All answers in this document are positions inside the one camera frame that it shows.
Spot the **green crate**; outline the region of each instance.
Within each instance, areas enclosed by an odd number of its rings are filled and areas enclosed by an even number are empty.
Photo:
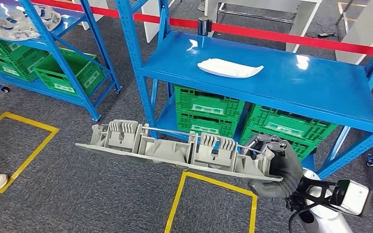
[[[61,49],[61,52],[85,93],[90,95],[105,77],[102,69],[72,50]],[[96,55],[86,55],[97,62],[99,61]],[[52,55],[42,60],[35,67],[35,71],[49,89],[71,95],[78,95]]]
[[[45,57],[45,51],[32,49],[16,61],[0,58],[0,71],[24,81],[32,82],[38,77],[34,72],[34,66]]]
[[[177,128],[184,132],[191,130],[217,134],[232,138],[237,128],[238,121],[209,118],[188,112],[176,112]]]
[[[244,129],[249,128],[267,134],[277,135],[287,140],[303,142],[309,146],[317,146],[336,127],[336,124],[288,113],[259,104],[252,104],[248,112]]]
[[[15,62],[22,58],[30,50],[34,49],[16,43],[0,40],[0,59],[9,59],[11,62]]]
[[[176,110],[226,120],[239,120],[245,101],[174,85]]]
[[[244,137],[241,137],[239,140],[240,145],[244,145],[254,134],[264,134],[264,132],[256,131],[256,130],[249,130],[251,133],[246,133]],[[288,142],[291,144],[292,149],[294,149],[294,152],[298,155],[298,159],[302,161],[304,158],[306,158],[314,149],[316,146],[309,146],[302,142],[297,141],[291,141],[288,140]]]

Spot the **gray plastic car part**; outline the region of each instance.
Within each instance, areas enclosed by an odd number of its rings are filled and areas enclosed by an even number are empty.
[[[34,8],[48,31],[61,23],[61,15],[52,7],[34,5]],[[29,40],[40,37],[40,34],[22,10],[14,9],[8,16],[0,17],[0,37],[6,40]]]
[[[168,163],[181,169],[256,180],[282,180],[282,177],[269,174],[274,153],[267,147],[253,160],[250,156],[238,154],[238,144],[233,139],[209,133],[199,136],[191,131],[188,142],[155,139],[148,136],[148,124],[142,126],[130,120],[113,120],[108,125],[94,125],[92,129],[90,145],[76,143],[76,146],[136,162]],[[218,153],[214,151],[217,143]]]

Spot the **red barrier tape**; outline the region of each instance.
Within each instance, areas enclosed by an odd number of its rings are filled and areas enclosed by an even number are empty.
[[[73,10],[73,11],[82,11],[82,7],[80,4],[74,4],[74,3],[69,3],[69,2],[62,2],[62,1],[55,1],[55,0],[31,0],[31,2],[58,7],[58,8],[64,8],[64,9]],[[105,8],[100,8],[100,7],[91,7],[91,9],[94,14],[119,18],[119,13],[117,10],[105,9]],[[151,22],[151,23],[159,23],[159,17],[143,15],[139,13],[134,14],[134,20]],[[184,27],[184,28],[198,28],[198,21],[180,19],[180,18],[170,18],[170,25],[177,26],[177,27]],[[373,47],[364,46],[364,45],[355,45],[355,44],[349,44],[349,43],[342,43],[338,41],[323,40],[323,39],[317,39],[317,38],[311,38],[311,37],[302,37],[302,36],[297,36],[297,35],[276,33],[276,32],[264,31],[264,30],[253,29],[253,28],[245,28],[245,27],[239,27],[239,26],[233,26],[233,25],[227,25],[227,24],[220,24],[220,23],[213,23],[212,30],[220,32],[220,33],[235,34],[235,35],[242,35],[242,36],[252,37],[252,38],[300,44],[304,46],[317,47],[317,48],[328,49],[328,50],[340,50],[340,51],[346,51],[346,52],[355,52],[355,53],[373,55]]]

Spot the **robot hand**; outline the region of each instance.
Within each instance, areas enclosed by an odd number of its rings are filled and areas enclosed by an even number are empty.
[[[275,154],[271,160],[270,174],[281,176],[283,179],[280,182],[269,183],[251,180],[248,186],[260,197],[287,198],[295,192],[303,176],[301,163],[291,144],[276,136],[255,135],[245,144],[246,147],[253,149],[260,146],[265,148],[265,145]]]

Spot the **yellow floor tape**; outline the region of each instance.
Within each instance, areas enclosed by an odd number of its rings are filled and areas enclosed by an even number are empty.
[[[0,189],[0,194],[3,193],[8,186],[12,184],[12,182],[20,175],[20,173],[26,168],[26,166],[36,157],[36,155],[41,152],[41,150],[46,146],[46,144],[55,136],[55,134],[59,131],[58,128],[35,121],[31,120],[22,116],[15,115],[10,112],[4,112],[2,115],[0,115],[0,121],[4,119],[5,117],[20,121],[25,124],[29,124],[44,130],[47,130],[50,132],[50,134],[42,141],[42,143],[32,152],[31,155],[22,163],[22,165],[12,174],[12,176],[9,178],[8,183]]]
[[[224,187],[224,188],[227,188],[227,189],[230,189],[230,190],[233,190],[233,191],[236,191],[236,192],[239,192],[239,193],[242,193],[242,194],[245,194],[245,195],[248,195],[248,196],[252,197],[249,233],[254,233],[255,232],[255,215],[256,215],[256,201],[257,201],[257,199],[256,199],[256,196],[253,192],[251,192],[249,190],[246,190],[244,188],[236,187],[234,185],[231,185],[231,184],[228,184],[228,183],[225,183],[225,182],[221,182],[221,181],[203,176],[203,175],[199,175],[199,174],[192,173],[192,172],[189,172],[189,171],[184,171],[181,175],[181,179],[179,180],[178,189],[176,191],[175,198],[174,198],[174,201],[173,201],[172,206],[171,206],[170,214],[168,216],[167,225],[165,226],[164,233],[170,233],[171,232],[171,227],[172,227],[173,219],[175,217],[176,208],[178,207],[179,199],[181,198],[182,189],[184,188],[184,184],[185,184],[185,178],[187,176],[198,179],[198,180],[202,180],[202,181],[205,181],[205,182],[208,182],[208,183],[212,183],[212,184],[215,184],[215,185],[218,185],[218,186],[221,186],[221,187]]]

